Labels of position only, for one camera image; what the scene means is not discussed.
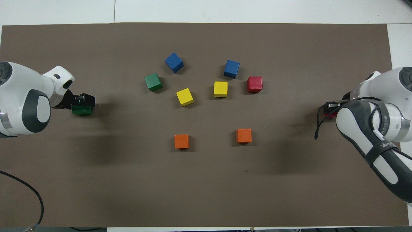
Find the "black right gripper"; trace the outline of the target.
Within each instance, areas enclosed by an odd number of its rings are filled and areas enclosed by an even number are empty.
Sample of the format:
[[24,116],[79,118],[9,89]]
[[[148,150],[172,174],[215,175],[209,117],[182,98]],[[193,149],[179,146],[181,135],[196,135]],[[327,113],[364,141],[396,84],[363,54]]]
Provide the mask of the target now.
[[324,114],[329,114],[339,106],[354,100],[354,94],[352,92],[346,93],[343,97],[342,100],[337,100],[337,101],[329,101],[328,106],[323,107],[323,113]]

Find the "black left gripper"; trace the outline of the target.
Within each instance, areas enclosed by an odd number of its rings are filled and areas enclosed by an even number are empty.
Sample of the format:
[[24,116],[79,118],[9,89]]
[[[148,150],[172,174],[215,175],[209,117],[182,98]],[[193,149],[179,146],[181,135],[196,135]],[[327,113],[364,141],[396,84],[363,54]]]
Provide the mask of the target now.
[[95,107],[95,97],[86,93],[75,96],[71,90],[67,90],[64,95],[53,95],[51,107],[58,110],[71,110],[72,106]]

